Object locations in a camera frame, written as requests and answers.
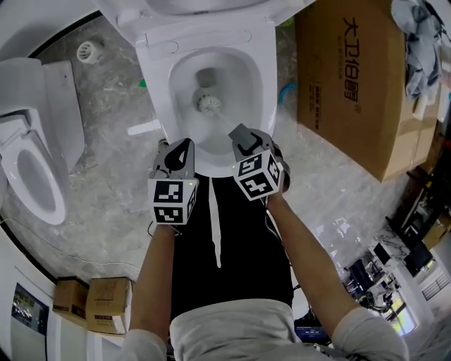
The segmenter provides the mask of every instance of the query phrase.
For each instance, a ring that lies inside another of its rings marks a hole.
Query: crumpled gray fabric
[[[416,99],[427,94],[442,75],[438,56],[442,26],[426,7],[424,0],[393,0],[392,16],[397,26],[407,36],[406,94]]]

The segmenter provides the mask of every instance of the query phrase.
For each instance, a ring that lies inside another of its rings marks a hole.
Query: white cube
[[[156,224],[185,225],[196,203],[197,179],[149,179],[148,196]]]
[[[257,200],[279,191],[282,171],[268,149],[234,165],[233,178],[248,200]]]

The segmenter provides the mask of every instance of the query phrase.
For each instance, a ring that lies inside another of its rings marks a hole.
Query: large brown cardboard box
[[[405,96],[405,38],[391,0],[317,0],[296,18],[298,122],[380,181],[425,162],[438,102],[424,119]]]
[[[92,279],[86,302],[89,331],[123,336],[130,325],[132,284],[125,277]]]
[[[59,279],[52,310],[61,317],[86,328],[86,299],[89,286],[76,277]]]
[[[434,248],[451,231],[451,216],[447,213],[440,215],[436,223],[432,226],[428,234],[424,237],[423,243],[428,250]]]

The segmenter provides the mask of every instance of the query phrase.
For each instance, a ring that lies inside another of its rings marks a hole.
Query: toilet
[[[69,173],[85,148],[70,61],[0,62],[1,168],[22,203],[48,224],[67,215]]]
[[[273,134],[277,109],[275,27],[314,0],[95,0],[135,48],[169,142],[195,143],[195,170],[222,178],[235,163],[228,133],[239,123]],[[209,79],[199,74],[209,73]],[[222,117],[196,107],[221,101]]]

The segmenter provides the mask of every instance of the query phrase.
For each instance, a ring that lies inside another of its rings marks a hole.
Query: gray tile floor
[[[105,44],[96,65],[80,63],[75,52],[86,39]],[[297,81],[294,29],[277,29],[278,86]],[[34,217],[11,189],[1,215],[17,237],[55,276],[129,276],[136,279],[149,244],[147,175],[156,156],[153,133],[128,136],[127,128],[150,121],[154,110],[135,50],[104,19],[93,20],[48,48],[44,63],[70,59],[85,129],[86,150],[70,175],[66,222],[50,226]],[[278,109],[275,141],[292,169],[286,197],[292,208],[333,256],[337,268],[362,253],[390,214],[407,182],[405,176],[381,185],[332,145],[296,123],[296,91]]]

